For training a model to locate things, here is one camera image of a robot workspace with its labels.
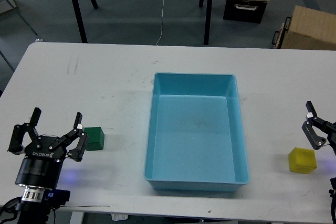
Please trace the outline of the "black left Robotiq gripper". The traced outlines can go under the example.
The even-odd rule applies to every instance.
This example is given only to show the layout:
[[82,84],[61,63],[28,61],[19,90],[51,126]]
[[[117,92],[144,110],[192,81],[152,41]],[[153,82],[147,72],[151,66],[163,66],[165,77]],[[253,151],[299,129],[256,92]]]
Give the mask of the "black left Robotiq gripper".
[[[39,140],[35,127],[40,115],[41,109],[36,107],[29,122],[14,126],[7,151],[19,155],[25,149],[25,157],[15,180],[16,185],[55,189],[65,158],[75,162],[82,161],[89,136],[81,124],[82,114],[78,112],[74,127],[68,133],[60,138],[42,135]],[[24,148],[23,139],[26,133],[32,142]],[[77,145],[73,149],[67,150],[67,147],[74,141],[78,141]]]

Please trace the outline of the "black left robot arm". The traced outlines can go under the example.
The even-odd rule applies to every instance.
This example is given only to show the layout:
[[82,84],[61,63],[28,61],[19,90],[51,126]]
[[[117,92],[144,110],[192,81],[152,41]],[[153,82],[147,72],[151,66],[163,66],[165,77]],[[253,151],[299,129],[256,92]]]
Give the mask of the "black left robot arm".
[[77,113],[72,130],[65,135],[40,135],[36,126],[41,109],[35,108],[29,122],[14,126],[8,151],[24,154],[15,184],[25,188],[21,197],[4,205],[1,211],[12,212],[18,223],[46,223],[52,210],[69,201],[70,191],[57,189],[66,158],[82,161],[89,136]]

